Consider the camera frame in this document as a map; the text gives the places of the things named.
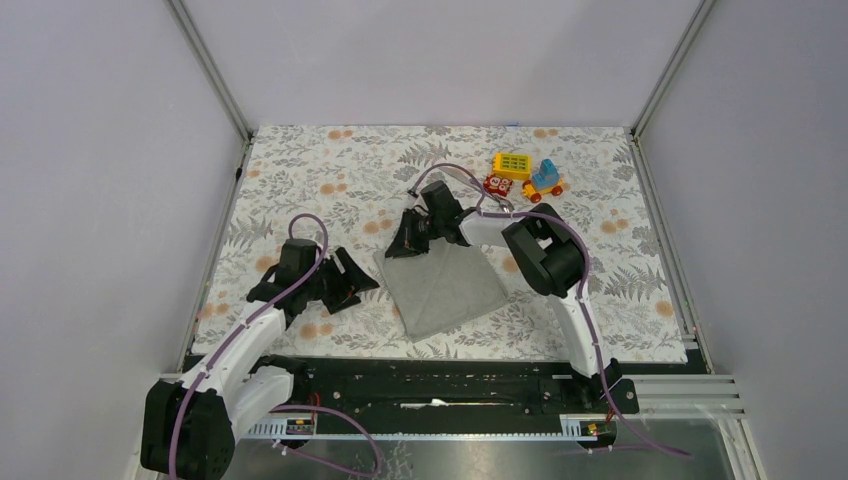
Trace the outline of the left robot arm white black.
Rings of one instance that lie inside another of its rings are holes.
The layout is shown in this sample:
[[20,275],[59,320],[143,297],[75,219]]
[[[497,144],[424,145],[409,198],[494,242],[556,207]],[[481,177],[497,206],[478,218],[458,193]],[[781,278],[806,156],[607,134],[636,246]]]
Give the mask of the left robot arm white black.
[[213,351],[177,380],[159,380],[148,391],[141,466],[177,479],[219,479],[236,443],[275,407],[317,405],[306,363],[264,359],[264,351],[310,303],[338,313],[377,286],[344,248],[329,252],[312,240],[287,240]]

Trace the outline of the grey cloth napkin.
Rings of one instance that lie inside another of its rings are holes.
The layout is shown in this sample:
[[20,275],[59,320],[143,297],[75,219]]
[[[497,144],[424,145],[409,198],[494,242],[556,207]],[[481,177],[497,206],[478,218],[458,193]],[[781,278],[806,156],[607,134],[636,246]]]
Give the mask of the grey cloth napkin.
[[374,254],[383,283],[412,342],[458,328],[505,306],[508,292],[478,247],[437,240],[421,255]]

